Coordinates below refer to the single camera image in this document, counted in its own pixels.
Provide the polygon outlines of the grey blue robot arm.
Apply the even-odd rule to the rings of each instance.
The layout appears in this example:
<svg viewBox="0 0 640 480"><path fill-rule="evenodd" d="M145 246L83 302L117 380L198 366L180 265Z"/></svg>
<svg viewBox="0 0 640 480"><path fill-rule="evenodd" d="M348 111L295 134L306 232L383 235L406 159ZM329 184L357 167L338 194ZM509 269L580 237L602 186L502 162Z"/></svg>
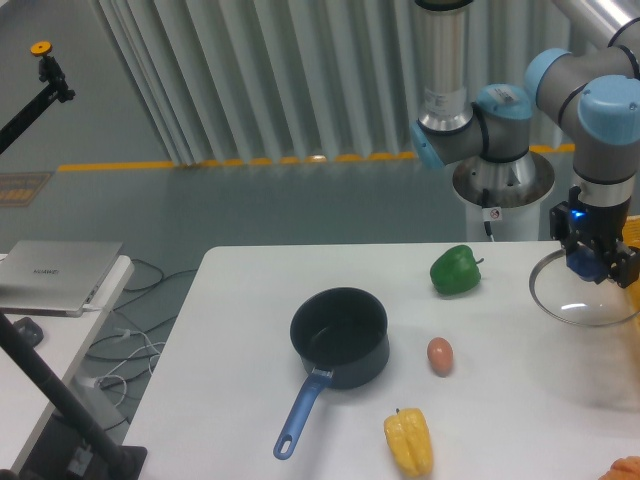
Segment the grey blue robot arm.
<svg viewBox="0 0 640 480"><path fill-rule="evenodd" d="M574 182L567 200L550 211L550 234L579 277L624 288L639 277L639 251L623 239L639 168L639 10L629 1L562 1L558 7L595 52L546 50L527 67L523 91L502 100L491 86L470 100L469 3L418 2L436 65L426 76L411 135L431 168L474 157L509 165L527 155L533 111L544 112L575 145Z"/></svg>

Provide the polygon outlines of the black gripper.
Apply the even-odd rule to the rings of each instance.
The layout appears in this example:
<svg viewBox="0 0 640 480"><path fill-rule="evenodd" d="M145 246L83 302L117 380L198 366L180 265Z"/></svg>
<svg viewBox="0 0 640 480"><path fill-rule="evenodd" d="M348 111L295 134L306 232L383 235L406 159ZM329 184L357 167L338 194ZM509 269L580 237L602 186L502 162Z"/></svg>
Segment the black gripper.
<svg viewBox="0 0 640 480"><path fill-rule="evenodd" d="M569 189L568 199L549 212L550 235L560 242L568 267L585 262L584 247L598 260L613 260L611 279L627 288L639 279L639 248L624 243L622 230L631 200L603 205L587 197L580 186Z"/></svg>

